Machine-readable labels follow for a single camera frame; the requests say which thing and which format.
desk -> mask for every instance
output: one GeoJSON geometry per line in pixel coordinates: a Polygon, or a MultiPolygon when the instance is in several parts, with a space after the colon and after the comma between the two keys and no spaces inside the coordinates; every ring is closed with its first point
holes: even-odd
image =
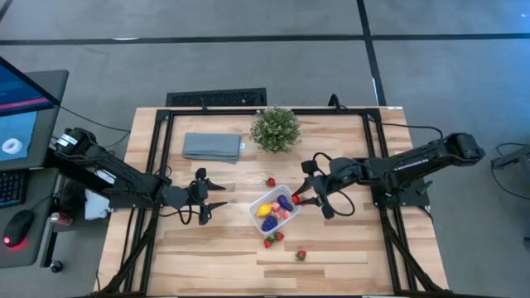
{"type": "MultiPolygon", "coordinates": [[[[137,109],[132,125],[125,161],[140,171],[146,168],[156,112],[156,108],[137,109]]],[[[381,108],[381,114],[384,123],[406,123],[402,110],[381,108]]],[[[344,190],[357,209],[348,218],[337,216],[326,221],[320,209],[305,206],[282,229],[285,239],[269,249],[264,248],[263,236],[247,213],[248,206],[269,191],[263,183],[269,176],[278,184],[296,190],[305,176],[300,163],[311,159],[317,151],[332,157],[368,156],[361,118],[354,115],[340,118],[298,116],[301,143],[292,153],[276,155],[259,151],[250,141],[249,128],[253,119],[253,116],[175,118],[168,158],[174,185],[187,186],[195,170],[205,167],[214,183],[227,188],[226,191],[210,191],[207,203],[228,201],[229,204],[216,209],[205,226],[198,225],[197,217],[187,226],[181,224],[178,215],[159,219],[148,295],[391,294],[383,232],[368,187],[352,185],[344,190]],[[235,165],[186,160],[181,152],[187,132],[238,133],[243,136],[246,147],[235,165]],[[300,249],[307,250],[306,262],[294,260],[300,249]]],[[[161,132],[165,131],[165,123],[162,123],[161,132]]],[[[412,148],[406,128],[385,127],[384,131],[391,155],[412,148]]],[[[378,148],[374,127],[372,132],[378,148]]],[[[163,137],[157,144],[156,169],[162,143],[163,137]]],[[[339,210],[350,208],[340,195],[332,195],[330,201],[339,210]]],[[[165,208],[162,213],[170,211],[165,208]]],[[[402,213],[412,255],[434,282],[447,288],[431,220],[413,207],[402,208],[402,213]]],[[[106,285],[119,269],[128,216],[129,210],[123,209],[114,213],[110,220],[99,265],[102,285],[106,285]]],[[[402,260],[396,254],[402,288],[406,289],[402,260]]],[[[142,263],[143,256],[140,256],[133,289],[138,288],[142,263]]]]}

black keyboard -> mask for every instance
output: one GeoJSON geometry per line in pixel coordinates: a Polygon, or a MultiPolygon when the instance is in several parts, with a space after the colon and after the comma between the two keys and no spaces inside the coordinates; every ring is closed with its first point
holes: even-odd
{"type": "Polygon", "coordinates": [[[241,107],[266,106],[265,88],[233,89],[167,94],[167,107],[241,107]]]}
{"type": "Polygon", "coordinates": [[[0,208],[24,203],[27,170],[0,172],[0,208]]]}

toy fruit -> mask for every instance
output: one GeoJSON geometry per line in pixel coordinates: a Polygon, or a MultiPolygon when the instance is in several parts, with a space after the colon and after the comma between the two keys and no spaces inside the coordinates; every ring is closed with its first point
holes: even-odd
{"type": "Polygon", "coordinates": [[[272,203],[272,211],[277,212],[280,210],[280,204],[272,203]]]}
{"type": "Polygon", "coordinates": [[[284,208],[287,211],[292,211],[292,205],[289,204],[289,201],[287,201],[287,198],[285,195],[279,195],[277,199],[278,203],[280,204],[280,207],[284,208]]]}
{"type": "Polygon", "coordinates": [[[263,204],[259,206],[257,216],[258,217],[268,216],[271,213],[271,210],[272,210],[272,206],[270,204],[263,204]]]}
{"type": "Polygon", "coordinates": [[[306,255],[306,251],[298,251],[295,255],[295,260],[297,260],[298,262],[304,262],[306,260],[306,255]]]}
{"type": "Polygon", "coordinates": [[[263,240],[263,245],[265,245],[265,248],[269,248],[272,246],[272,242],[268,241],[268,238],[263,240]]]}
{"type": "Polygon", "coordinates": [[[292,196],[292,203],[299,204],[300,203],[300,197],[298,195],[292,196]]]}
{"type": "Polygon", "coordinates": [[[273,228],[275,228],[276,226],[278,226],[277,219],[274,216],[269,215],[269,216],[267,216],[267,218],[265,219],[265,221],[262,224],[262,230],[264,232],[268,232],[268,231],[272,230],[273,228]]]}
{"type": "Polygon", "coordinates": [[[265,244],[265,248],[271,247],[274,243],[280,242],[283,239],[283,234],[280,232],[274,232],[271,236],[265,238],[263,243],[265,244]]]}
{"type": "Polygon", "coordinates": [[[268,187],[274,187],[276,186],[276,181],[272,177],[268,177],[268,179],[265,181],[265,185],[268,187]]]}

plastic fruit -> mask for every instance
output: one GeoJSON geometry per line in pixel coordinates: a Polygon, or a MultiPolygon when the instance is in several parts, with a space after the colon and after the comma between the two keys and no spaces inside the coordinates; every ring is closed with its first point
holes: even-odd
{"type": "Polygon", "coordinates": [[[263,240],[263,245],[265,246],[265,248],[269,248],[272,246],[272,242],[268,241],[268,238],[263,240]]]}
{"type": "Polygon", "coordinates": [[[271,213],[271,211],[272,211],[272,206],[270,204],[263,204],[259,206],[257,216],[258,217],[268,216],[271,213]]]}
{"type": "Polygon", "coordinates": [[[292,211],[292,205],[287,201],[287,198],[285,195],[279,195],[277,199],[278,203],[280,204],[280,207],[284,208],[287,211],[292,211]]]}
{"type": "Polygon", "coordinates": [[[272,203],[272,211],[277,212],[280,210],[280,204],[272,203]]]}
{"type": "Polygon", "coordinates": [[[274,216],[267,216],[265,221],[262,223],[262,230],[263,232],[268,232],[278,226],[278,221],[274,216]]]}
{"type": "Polygon", "coordinates": [[[265,185],[268,186],[268,187],[274,187],[274,186],[276,186],[276,181],[274,180],[274,178],[269,177],[269,178],[265,181],[265,185]]]}
{"type": "Polygon", "coordinates": [[[295,255],[295,260],[297,260],[298,262],[304,262],[306,260],[306,256],[306,251],[298,251],[295,255]]]}
{"type": "Polygon", "coordinates": [[[298,195],[292,196],[292,203],[299,204],[300,203],[300,197],[298,195]]]}

computer mouse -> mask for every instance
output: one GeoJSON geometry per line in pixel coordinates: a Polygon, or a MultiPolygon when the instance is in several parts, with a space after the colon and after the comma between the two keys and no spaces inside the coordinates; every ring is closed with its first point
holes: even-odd
{"type": "Polygon", "coordinates": [[[3,230],[3,243],[12,248],[20,244],[27,235],[35,215],[30,210],[17,212],[3,230]]]}

